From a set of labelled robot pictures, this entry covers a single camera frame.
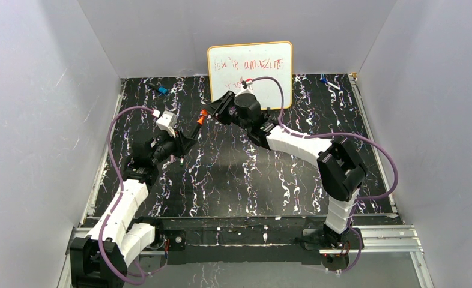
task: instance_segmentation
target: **marble tabletop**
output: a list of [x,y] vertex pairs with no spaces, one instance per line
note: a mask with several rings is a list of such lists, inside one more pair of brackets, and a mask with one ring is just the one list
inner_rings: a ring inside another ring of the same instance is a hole
[[[325,74],[341,91],[321,82],[321,75],[293,76],[293,105],[286,110],[284,123],[305,133],[345,131],[367,136],[360,109],[346,74]],[[165,96],[148,84],[170,89]],[[121,110],[139,105],[178,114],[178,125],[189,131],[201,106],[211,101],[208,77],[167,77],[124,81]],[[272,111],[271,117],[278,116]],[[130,153],[136,131],[150,137],[155,118],[133,111],[115,126],[112,138],[116,162],[121,165]],[[253,145],[237,126],[215,120],[203,125],[195,145],[185,158],[159,165],[159,180],[136,216],[236,217],[263,215],[325,215],[328,197],[322,189],[317,167],[288,154]],[[360,195],[385,192],[383,181],[369,145],[355,142],[369,174]],[[95,217],[103,214],[118,189],[114,167],[106,162],[95,204]],[[388,199],[365,202],[358,213],[389,213]]]

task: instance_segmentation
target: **orange border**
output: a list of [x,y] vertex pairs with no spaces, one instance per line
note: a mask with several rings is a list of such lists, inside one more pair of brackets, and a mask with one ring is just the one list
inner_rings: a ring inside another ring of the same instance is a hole
[[[248,44],[233,44],[233,45],[220,45],[220,46],[211,46],[208,48],[208,52],[207,52],[207,55],[208,55],[208,77],[210,78],[210,94],[211,94],[211,101],[213,101],[213,86],[211,85],[211,76],[210,76],[210,50],[212,48],[220,48],[220,47],[234,47],[234,46],[251,46],[251,45],[262,45],[262,44],[282,44],[282,43],[289,43],[289,45],[291,45],[291,73],[292,73],[292,68],[293,68],[293,65],[292,65],[292,43],[290,41],[275,41],[275,42],[260,42],[260,43],[248,43]],[[291,104],[287,107],[284,107],[284,109],[289,109],[291,106],[292,106],[292,75],[291,75]],[[280,107],[276,107],[276,108],[270,108],[271,110],[277,110],[277,109],[280,109]]]

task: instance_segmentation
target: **whiteboard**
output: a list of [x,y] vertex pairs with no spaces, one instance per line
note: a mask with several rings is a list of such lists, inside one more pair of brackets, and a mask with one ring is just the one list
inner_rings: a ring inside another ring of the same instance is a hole
[[[284,108],[292,104],[292,44],[289,41],[213,46],[208,49],[211,100],[227,90],[236,94],[241,81],[260,76],[277,79],[284,91]],[[261,109],[280,109],[280,91],[275,82],[260,80],[252,85]]]

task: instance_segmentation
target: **marker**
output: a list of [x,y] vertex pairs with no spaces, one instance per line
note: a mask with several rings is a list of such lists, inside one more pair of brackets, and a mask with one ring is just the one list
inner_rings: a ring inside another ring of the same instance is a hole
[[326,83],[326,84],[330,85],[331,87],[334,87],[335,89],[340,91],[340,87],[338,87],[337,85],[335,85],[333,83],[328,82],[328,80],[326,80],[326,78],[321,78],[321,82]]
[[164,87],[158,87],[156,85],[153,85],[153,84],[148,84],[151,89],[155,90],[155,91],[158,91],[160,93],[162,93],[163,95],[167,95],[167,93],[169,93],[169,90],[167,90],[167,88],[164,88]]

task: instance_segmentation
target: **white wall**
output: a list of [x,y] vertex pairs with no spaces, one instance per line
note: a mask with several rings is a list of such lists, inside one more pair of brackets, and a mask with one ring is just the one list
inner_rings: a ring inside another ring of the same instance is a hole
[[208,74],[210,46],[289,40],[295,73],[360,69],[396,0],[79,0],[118,75]]
[[56,287],[119,90],[76,0],[0,1],[0,287]]
[[472,1],[398,0],[359,76],[436,287],[472,287]]

